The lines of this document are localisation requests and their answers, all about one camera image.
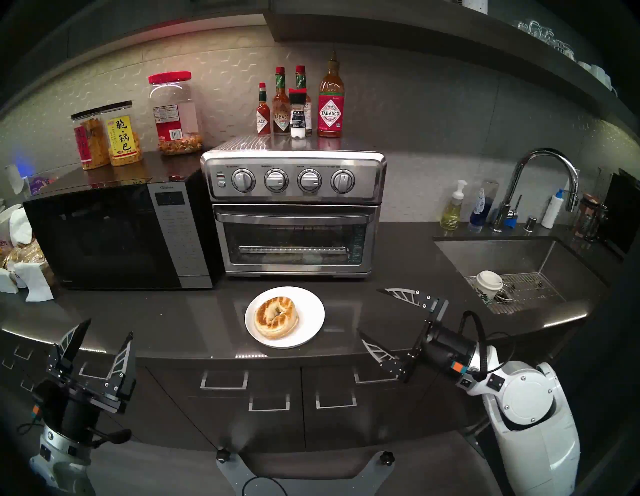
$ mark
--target dark countertop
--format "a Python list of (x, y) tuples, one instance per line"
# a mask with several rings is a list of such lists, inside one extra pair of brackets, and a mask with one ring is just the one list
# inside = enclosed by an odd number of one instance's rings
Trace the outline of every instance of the dark countertop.
[[(84, 347), (115, 353), (129, 331), (134, 332), (140, 358), (230, 360), (315, 357), (365, 353), (356, 329), (360, 328), (390, 349), (407, 349), (421, 328), (425, 311), (376, 292), (381, 287), (420, 289), (447, 298), (444, 324), (457, 329), (460, 316), (478, 313), (487, 333), (497, 330), (520, 335), (562, 323), (567, 315), (590, 312), (594, 301), (574, 301), (553, 308), (511, 315), (491, 313), (475, 291), (434, 243), (434, 238), (524, 238), (522, 225), (494, 234), (487, 227), (475, 234), (461, 226), (448, 232), (438, 223), (381, 223), (376, 239), (372, 275), (367, 280), (310, 278), (222, 278), (211, 291), (56, 291), (55, 299), (26, 303), (27, 292), (0, 293), (2, 329), (31, 339), (59, 341), (66, 331), (91, 317)], [(607, 285), (617, 276), (621, 262), (599, 244), (574, 240), (568, 227), (551, 231), (536, 226), (527, 237), (554, 237)], [(249, 302), (269, 288), (297, 285), (315, 293), (326, 317), (320, 332), (294, 349), (273, 349), (255, 341), (244, 327)], [(475, 338), (473, 325), (465, 334)]]

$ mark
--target bagel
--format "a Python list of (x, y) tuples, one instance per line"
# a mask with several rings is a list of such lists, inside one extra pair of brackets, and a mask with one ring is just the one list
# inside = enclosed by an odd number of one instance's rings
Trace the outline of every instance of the bagel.
[(276, 296), (260, 305), (253, 315), (253, 323), (265, 338), (278, 339), (293, 331), (298, 324), (298, 311), (289, 298)]

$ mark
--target red lid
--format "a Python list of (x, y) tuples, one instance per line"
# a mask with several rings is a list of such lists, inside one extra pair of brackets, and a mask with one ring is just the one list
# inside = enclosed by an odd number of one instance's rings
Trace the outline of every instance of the red lid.
[(175, 72), (160, 72), (149, 76), (150, 84), (174, 83), (177, 81), (189, 81), (191, 72), (188, 70), (177, 70)]

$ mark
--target hot sauce bottle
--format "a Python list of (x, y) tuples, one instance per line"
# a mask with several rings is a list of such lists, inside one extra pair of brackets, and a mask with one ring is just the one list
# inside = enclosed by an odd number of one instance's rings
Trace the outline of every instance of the hot sauce bottle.
[[(297, 90), (306, 90), (307, 89), (307, 74), (305, 72), (305, 66), (296, 65), (296, 89)], [(307, 94), (307, 99), (305, 101), (305, 128), (306, 135), (310, 136), (312, 132), (311, 126), (311, 97)]]
[(344, 83), (340, 79), (335, 51), (328, 65), (329, 71), (322, 81), (318, 95), (318, 136), (340, 138), (344, 109)]
[(273, 134), (289, 134), (291, 103), (284, 90), (284, 67), (276, 67), (276, 94), (271, 108), (273, 109)]
[(255, 112), (258, 134), (271, 134), (271, 112), (267, 105), (267, 85), (264, 83), (260, 83), (258, 87), (258, 101), (260, 105)]

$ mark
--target faucet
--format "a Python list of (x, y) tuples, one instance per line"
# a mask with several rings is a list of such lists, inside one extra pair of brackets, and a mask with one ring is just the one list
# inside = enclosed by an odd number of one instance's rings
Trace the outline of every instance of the faucet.
[(513, 193), (516, 190), (516, 186), (518, 185), (520, 174), (522, 174), (522, 169), (524, 169), (524, 166), (527, 165), (531, 159), (540, 156), (554, 157), (558, 159), (566, 169), (566, 173), (569, 176), (569, 196), (566, 200), (566, 211), (573, 212), (575, 206), (578, 204), (578, 173), (575, 171), (575, 167), (571, 164), (569, 159), (558, 150), (554, 150), (552, 148), (539, 148), (537, 150), (532, 150), (520, 159), (520, 161), (516, 164), (516, 168), (513, 170), (511, 182), (509, 183), (509, 187), (507, 188), (507, 193), (504, 195), (502, 205), (499, 207), (500, 210), (498, 211), (498, 215), (493, 222), (494, 232), (502, 232), (502, 225), (504, 224), (504, 220), (506, 218), (509, 218), (509, 215), (512, 212), (511, 201), (513, 199)]

